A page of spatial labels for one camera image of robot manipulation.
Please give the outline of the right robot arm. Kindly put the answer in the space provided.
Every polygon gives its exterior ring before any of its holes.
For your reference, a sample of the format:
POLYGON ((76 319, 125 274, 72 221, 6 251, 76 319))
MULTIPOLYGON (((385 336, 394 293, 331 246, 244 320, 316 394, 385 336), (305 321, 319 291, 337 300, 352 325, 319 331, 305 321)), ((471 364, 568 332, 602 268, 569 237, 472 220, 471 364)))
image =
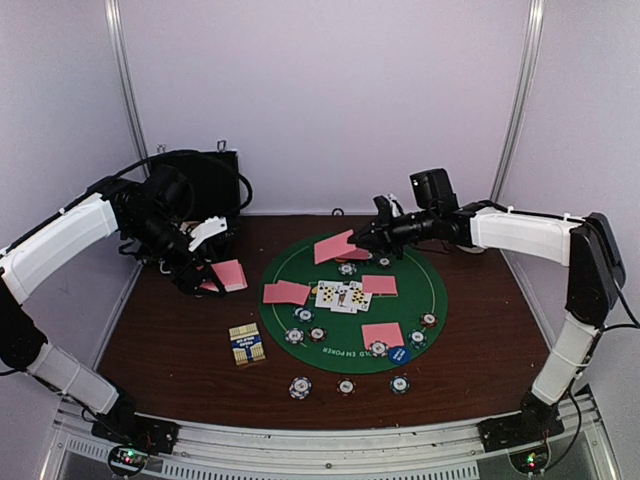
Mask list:
POLYGON ((565 272, 564 319, 542 369, 513 419, 519 440, 535 440, 551 424, 559 401, 588 365, 626 280, 614 234, 601 213, 587 216, 522 212, 490 201, 463 207, 434 201, 394 216, 383 197, 377 215, 350 244, 401 256, 405 246, 444 240, 466 249, 500 250, 554 264, 565 272))

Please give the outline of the pink playing card deck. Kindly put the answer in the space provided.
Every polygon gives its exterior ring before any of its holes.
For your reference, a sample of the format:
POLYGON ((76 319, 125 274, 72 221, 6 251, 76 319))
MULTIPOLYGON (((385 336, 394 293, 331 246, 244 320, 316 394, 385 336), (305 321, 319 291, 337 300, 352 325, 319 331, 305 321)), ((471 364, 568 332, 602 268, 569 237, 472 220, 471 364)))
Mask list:
POLYGON ((244 269, 237 259, 211 265, 226 292, 244 290, 248 287, 244 269))

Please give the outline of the blue white chip stack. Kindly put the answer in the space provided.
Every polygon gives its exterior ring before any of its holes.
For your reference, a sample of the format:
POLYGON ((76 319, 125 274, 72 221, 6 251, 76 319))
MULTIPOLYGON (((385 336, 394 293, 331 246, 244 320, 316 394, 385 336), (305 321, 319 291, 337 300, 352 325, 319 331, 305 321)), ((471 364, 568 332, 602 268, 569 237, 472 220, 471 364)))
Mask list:
POLYGON ((312 391, 312 382, 308 377, 300 376, 292 380, 289 386, 289 395, 293 399, 304 400, 312 391))

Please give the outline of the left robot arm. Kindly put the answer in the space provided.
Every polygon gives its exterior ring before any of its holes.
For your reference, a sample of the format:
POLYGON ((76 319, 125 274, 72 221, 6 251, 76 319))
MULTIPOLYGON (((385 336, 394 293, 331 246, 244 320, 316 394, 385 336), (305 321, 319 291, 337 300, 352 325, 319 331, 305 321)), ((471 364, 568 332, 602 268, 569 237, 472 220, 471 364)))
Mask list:
POLYGON ((219 297, 219 262, 253 198, 229 154, 175 150, 97 180, 1 251, 1 361, 70 398, 123 444, 144 433, 132 397, 92 367, 137 263, 189 297, 219 297))

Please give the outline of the blue round button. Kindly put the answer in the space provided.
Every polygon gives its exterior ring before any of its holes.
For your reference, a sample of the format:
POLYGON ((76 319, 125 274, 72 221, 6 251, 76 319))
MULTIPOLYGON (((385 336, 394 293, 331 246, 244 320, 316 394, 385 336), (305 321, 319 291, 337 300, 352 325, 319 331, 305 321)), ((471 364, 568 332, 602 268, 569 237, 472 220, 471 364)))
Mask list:
POLYGON ((411 357, 411 351, 405 346, 393 347, 388 353, 388 358, 394 365, 406 365, 411 357))

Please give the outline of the brown chip stack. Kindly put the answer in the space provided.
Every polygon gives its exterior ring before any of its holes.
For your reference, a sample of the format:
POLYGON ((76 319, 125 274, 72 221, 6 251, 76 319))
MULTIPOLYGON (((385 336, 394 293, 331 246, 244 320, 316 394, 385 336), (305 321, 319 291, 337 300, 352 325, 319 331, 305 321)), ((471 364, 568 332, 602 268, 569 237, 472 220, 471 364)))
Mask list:
POLYGON ((340 379, 336 387, 337 392, 342 396, 350 396, 354 394, 355 389, 356 383, 349 378, 340 379))

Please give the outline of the single dealt pink card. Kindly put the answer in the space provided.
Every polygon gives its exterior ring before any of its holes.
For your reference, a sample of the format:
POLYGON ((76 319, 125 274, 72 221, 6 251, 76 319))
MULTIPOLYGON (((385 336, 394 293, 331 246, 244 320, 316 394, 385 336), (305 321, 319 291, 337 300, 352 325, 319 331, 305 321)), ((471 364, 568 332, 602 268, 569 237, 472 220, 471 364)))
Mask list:
POLYGON ((263 289, 264 304, 281 304, 288 302, 287 287, 280 284, 266 284, 263 289))

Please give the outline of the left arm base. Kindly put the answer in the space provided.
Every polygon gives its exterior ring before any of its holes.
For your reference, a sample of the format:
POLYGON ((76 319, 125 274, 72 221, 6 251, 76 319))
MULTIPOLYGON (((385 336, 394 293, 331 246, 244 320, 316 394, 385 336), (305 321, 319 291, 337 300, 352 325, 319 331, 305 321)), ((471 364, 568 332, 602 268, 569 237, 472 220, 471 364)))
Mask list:
POLYGON ((157 455, 173 453, 179 429, 175 422, 135 415, 133 419, 125 421, 99 418, 91 427, 91 434, 157 455))

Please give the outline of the blue white chips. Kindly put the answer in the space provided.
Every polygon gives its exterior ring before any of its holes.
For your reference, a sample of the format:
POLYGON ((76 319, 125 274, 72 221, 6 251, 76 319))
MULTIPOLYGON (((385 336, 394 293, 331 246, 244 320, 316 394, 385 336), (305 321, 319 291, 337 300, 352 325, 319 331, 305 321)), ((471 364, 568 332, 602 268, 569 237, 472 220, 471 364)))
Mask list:
POLYGON ((357 267, 352 263, 343 263, 338 267, 341 275, 352 276, 357 272, 357 267))
POLYGON ((367 351, 374 358, 386 357, 389 353, 389 346, 383 341, 376 340, 368 346, 367 351))
POLYGON ((291 345, 300 345, 305 340, 305 332, 299 328, 291 328, 285 332, 285 341, 291 345))

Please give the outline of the green blue chip stack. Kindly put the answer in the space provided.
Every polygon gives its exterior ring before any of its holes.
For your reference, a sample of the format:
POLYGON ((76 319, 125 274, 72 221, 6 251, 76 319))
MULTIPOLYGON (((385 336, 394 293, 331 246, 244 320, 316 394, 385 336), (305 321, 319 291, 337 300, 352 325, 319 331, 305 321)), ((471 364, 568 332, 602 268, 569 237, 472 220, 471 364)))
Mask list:
POLYGON ((406 394, 410 390, 410 381, 405 376, 395 376, 389 383, 390 390, 397 395, 406 394))

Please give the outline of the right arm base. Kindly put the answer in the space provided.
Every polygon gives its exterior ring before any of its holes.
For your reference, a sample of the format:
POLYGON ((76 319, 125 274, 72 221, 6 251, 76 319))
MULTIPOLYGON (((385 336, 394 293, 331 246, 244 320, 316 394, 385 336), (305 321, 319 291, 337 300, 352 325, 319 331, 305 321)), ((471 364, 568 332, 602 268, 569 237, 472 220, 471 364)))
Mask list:
POLYGON ((479 422, 477 428, 486 453, 541 442, 565 431, 560 419, 541 425, 535 419, 524 418, 521 412, 488 418, 479 422))

